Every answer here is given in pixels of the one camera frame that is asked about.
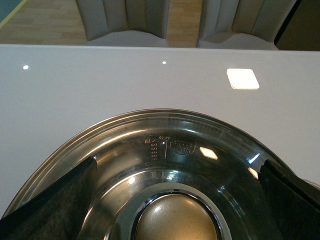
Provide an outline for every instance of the stainless steel pot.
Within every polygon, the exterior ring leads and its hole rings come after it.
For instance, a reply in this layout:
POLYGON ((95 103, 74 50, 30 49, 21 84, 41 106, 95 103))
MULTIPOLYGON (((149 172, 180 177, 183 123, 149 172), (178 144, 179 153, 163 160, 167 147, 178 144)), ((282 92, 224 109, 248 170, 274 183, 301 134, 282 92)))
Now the stainless steel pot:
POLYGON ((236 127, 175 109, 130 112, 79 133, 30 177, 5 215, 89 156, 98 181, 78 239, 282 238, 258 174, 267 159, 289 169, 285 163, 236 127))

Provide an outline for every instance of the white chair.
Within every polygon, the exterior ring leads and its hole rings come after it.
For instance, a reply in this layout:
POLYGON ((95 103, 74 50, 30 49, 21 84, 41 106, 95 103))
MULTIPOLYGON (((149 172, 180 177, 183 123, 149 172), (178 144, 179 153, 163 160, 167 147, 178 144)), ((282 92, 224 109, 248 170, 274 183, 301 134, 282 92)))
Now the white chair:
POLYGON ((278 50, 276 35, 297 0, 203 0, 198 48, 278 50))
POLYGON ((75 1, 89 46, 168 46, 170 0, 75 1))

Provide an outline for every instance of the glossy countertop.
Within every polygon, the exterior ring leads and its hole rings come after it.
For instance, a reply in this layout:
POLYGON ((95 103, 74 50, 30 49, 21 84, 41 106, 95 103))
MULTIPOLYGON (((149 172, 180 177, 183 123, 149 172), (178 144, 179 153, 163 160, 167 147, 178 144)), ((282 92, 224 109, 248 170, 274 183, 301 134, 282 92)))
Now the glossy countertop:
POLYGON ((68 139, 143 109, 225 121, 320 183, 320 52, 0 44, 0 86, 0 215, 68 139), (229 68, 259 89, 232 89, 229 68))

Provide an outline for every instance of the chair backrest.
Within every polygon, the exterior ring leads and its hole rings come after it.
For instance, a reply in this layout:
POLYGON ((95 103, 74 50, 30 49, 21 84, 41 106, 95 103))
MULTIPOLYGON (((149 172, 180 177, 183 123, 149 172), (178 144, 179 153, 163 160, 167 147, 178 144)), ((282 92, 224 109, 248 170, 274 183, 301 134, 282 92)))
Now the chair backrest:
POLYGON ((88 41, 137 30, 167 37, 170 0, 75 0, 88 41))
POLYGON ((297 0, 203 0, 199 39, 237 32, 273 42, 297 0))

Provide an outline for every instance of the wooden floor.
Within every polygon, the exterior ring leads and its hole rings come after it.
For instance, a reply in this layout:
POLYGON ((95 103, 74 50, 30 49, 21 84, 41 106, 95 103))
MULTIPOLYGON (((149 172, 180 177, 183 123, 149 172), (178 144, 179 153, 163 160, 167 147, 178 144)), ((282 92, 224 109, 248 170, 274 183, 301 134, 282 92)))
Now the wooden floor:
MULTIPOLYGON (((171 0, 170 47, 195 47, 202 0, 171 0)), ((0 44, 85 45, 75 0, 28 0, 0 29, 0 44)))

